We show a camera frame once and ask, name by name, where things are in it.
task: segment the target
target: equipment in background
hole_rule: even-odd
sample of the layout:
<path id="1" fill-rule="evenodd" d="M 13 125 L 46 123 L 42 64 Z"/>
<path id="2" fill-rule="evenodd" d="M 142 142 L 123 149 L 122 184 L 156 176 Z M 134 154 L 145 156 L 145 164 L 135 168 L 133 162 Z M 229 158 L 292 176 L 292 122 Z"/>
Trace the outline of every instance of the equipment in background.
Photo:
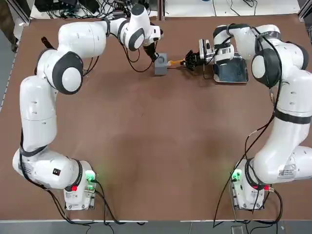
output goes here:
<path id="1" fill-rule="evenodd" d="M 99 9 L 99 4 L 97 0 L 79 0 L 79 3 L 93 14 Z"/>
<path id="2" fill-rule="evenodd" d="M 53 0 L 35 0 L 35 7 L 39 12 L 56 11 L 56 10 L 73 10 L 78 0 L 64 0 L 54 2 Z"/>
<path id="3" fill-rule="evenodd" d="M 77 93 L 82 87 L 83 61 L 101 55 L 106 38 L 117 37 L 131 51 L 153 45 L 162 31 L 152 25 L 144 6 L 135 5 L 130 20 L 74 22 L 63 25 L 58 32 L 58 48 L 45 38 L 46 45 L 39 56 L 35 75 L 20 85 L 21 114 L 20 147 L 13 157 L 13 168 L 32 184 L 46 190 L 63 189 L 66 209 L 87 210 L 93 207 L 96 181 L 91 165 L 48 149 L 57 134 L 56 98 L 58 92 Z"/>

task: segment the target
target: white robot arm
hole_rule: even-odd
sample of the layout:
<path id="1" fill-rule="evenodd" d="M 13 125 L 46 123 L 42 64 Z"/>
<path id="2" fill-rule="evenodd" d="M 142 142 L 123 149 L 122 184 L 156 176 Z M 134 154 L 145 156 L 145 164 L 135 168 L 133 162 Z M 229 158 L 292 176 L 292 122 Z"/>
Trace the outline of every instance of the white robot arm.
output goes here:
<path id="1" fill-rule="evenodd" d="M 272 88 L 281 79 L 272 132 L 253 159 L 238 165 L 233 178 L 239 208 L 260 209 L 264 185 L 312 178 L 312 149 L 299 146 L 308 136 L 312 116 L 312 75 L 304 70 L 309 55 L 303 47 L 283 42 L 275 25 L 252 28 L 232 24 L 214 31 L 216 61 L 226 63 L 233 58 L 232 37 L 239 54 L 252 60 L 252 74 L 257 81 Z"/>
<path id="2" fill-rule="evenodd" d="M 46 147 L 57 134 L 56 97 L 58 92 L 71 95 L 79 91 L 83 81 L 82 59 L 101 55 L 109 34 L 135 51 L 159 40 L 162 31 L 151 25 L 142 5 L 132 8 L 130 20 L 66 24 L 58 32 L 58 48 L 44 50 L 36 75 L 25 78 L 20 85 L 22 137 L 13 167 L 47 189 L 64 189 L 68 210 L 89 208 L 94 189 L 89 187 L 88 176 L 92 179 L 95 174 L 88 162 L 70 159 Z"/>

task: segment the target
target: gray block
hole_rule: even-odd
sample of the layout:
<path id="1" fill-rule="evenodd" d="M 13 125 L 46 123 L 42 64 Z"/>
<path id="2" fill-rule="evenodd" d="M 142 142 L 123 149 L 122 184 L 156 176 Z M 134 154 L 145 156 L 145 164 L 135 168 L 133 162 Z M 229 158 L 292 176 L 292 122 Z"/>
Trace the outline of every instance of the gray block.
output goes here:
<path id="1" fill-rule="evenodd" d="M 163 76 L 167 74 L 167 54 L 162 53 L 159 54 L 158 58 L 154 62 L 154 71 L 155 75 Z"/>

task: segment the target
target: brown table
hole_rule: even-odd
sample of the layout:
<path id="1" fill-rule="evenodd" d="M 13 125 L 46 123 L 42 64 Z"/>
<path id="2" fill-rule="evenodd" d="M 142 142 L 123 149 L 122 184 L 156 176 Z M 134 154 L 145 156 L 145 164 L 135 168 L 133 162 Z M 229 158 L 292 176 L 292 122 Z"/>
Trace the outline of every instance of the brown table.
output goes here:
<path id="1" fill-rule="evenodd" d="M 57 46 L 58 29 L 68 22 L 34 20 L 24 29 L 0 113 L 0 220 L 61 219 L 49 195 L 13 170 L 12 157 L 20 141 L 20 82 L 33 74 L 44 49 L 40 38 L 46 36 Z M 198 39 L 213 41 L 216 26 L 241 22 L 275 24 L 283 40 L 301 44 L 312 55 L 305 25 L 296 15 L 156 22 L 165 34 L 157 51 L 168 53 L 169 59 L 182 58 L 190 49 L 198 51 Z M 149 62 L 142 52 L 135 66 L 143 69 Z M 154 77 L 153 69 L 139 74 L 129 66 L 117 40 L 109 37 L 82 89 L 76 95 L 58 95 L 58 135 L 50 147 L 90 162 L 118 219 L 211 220 L 229 172 L 243 154 L 246 136 L 263 125 L 271 111 L 267 88 L 251 75 L 247 85 L 216 85 L 180 69 L 170 69 L 164 77 Z M 312 147 L 311 135 L 304 145 Z M 283 197 L 283 219 L 312 219 L 311 181 L 274 187 Z M 99 204 L 95 211 L 73 212 L 70 217 L 103 219 Z M 272 195 L 265 210 L 253 216 L 237 212 L 237 218 L 274 219 L 277 213 L 278 201 Z M 217 218 L 234 218 L 228 192 Z"/>

